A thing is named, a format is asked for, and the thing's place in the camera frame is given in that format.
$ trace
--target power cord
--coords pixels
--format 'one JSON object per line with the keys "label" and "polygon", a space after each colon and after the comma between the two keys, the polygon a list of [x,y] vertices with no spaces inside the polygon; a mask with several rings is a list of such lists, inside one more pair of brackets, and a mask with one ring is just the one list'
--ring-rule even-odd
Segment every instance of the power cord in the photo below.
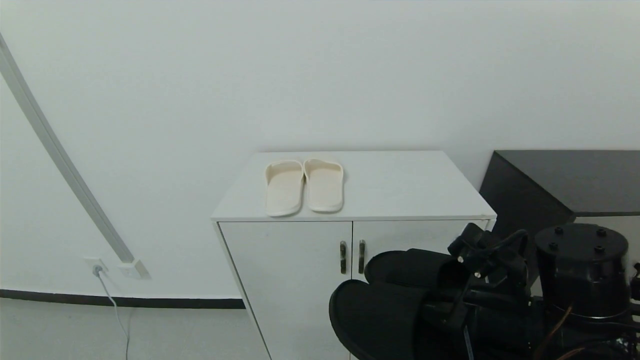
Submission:
{"label": "power cord", "polygon": [[127,331],[124,329],[124,326],[122,326],[122,322],[120,321],[120,317],[118,316],[118,304],[116,304],[115,300],[113,300],[113,298],[109,294],[109,290],[107,290],[107,287],[104,285],[104,281],[102,281],[102,277],[100,276],[100,272],[104,272],[104,269],[102,268],[102,266],[94,265],[93,266],[93,274],[98,278],[98,280],[100,280],[100,283],[102,284],[102,288],[104,289],[104,292],[107,293],[107,297],[109,298],[109,300],[111,300],[111,303],[113,304],[113,309],[116,311],[116,319],[118,320],[118,323],[120,324],[120,328],[122,329],[122,333],[124,334],[125,338],[127,338],[127,345],[125,347],[124,358],[125,358],[125,360],[129,360],[129,333],[127,333]]}

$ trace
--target black tabletop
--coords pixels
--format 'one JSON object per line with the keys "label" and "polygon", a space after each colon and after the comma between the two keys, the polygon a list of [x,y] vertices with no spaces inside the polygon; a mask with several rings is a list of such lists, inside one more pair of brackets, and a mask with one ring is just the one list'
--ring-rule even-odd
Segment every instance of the black tabletop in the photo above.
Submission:
{"label": "black tabletop", "polygon": [[496,151],[576,216],[640,215],[640,151]]}

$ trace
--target wall outlet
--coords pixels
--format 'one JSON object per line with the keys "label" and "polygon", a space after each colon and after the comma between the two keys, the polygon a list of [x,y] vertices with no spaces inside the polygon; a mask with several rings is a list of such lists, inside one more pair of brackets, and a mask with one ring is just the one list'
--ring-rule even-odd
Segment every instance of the wall outlet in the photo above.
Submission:
{"label": "wall outlet", "polygon": [[102,262],[102,260],[100,260],[100,258],[84,258],[84,262],[89,265],[91,271],[93,271],[93,267],[95,265],[100,265],[102,267],[102,271],[104,272],[109,271],[109,269],[107,269],[107,266]]}
{"label": "wall outlet", "polygon": [[136,259],[132,263],[122,263],[118,265],[118,268],[122,272],[122,275],[130,277],[131,279],[142,279],[144,277],[148,277],[147,269],[142,265],[140,259]]}

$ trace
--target slipper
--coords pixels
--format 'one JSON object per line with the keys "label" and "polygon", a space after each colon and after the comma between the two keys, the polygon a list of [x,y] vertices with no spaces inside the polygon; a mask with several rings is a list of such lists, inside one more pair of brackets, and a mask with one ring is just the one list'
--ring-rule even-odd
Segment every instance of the slipper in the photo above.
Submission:
{"label": "slipper", "polygon": [[264,173],[267,179],[267,215],[283,217],[300,210],[305,182],[302,164],[296,160],[276,161],[269,164]]}
{"label": "slipper", "polygon": [[318,213],[332,213],[342,208],[342,165],[320,159],[305,161],[309,209]]}

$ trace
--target gray floor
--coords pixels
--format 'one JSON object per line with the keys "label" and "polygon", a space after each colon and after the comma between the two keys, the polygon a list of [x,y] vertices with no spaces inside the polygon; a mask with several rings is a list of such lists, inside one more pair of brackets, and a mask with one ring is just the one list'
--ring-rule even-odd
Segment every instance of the gray floor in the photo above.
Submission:
{"label": "gray floor", "polygon": [[[129,360],[267,359],[245,310],[119,308]],[[0,359],[124,359],[113,308],[0,299]]]}

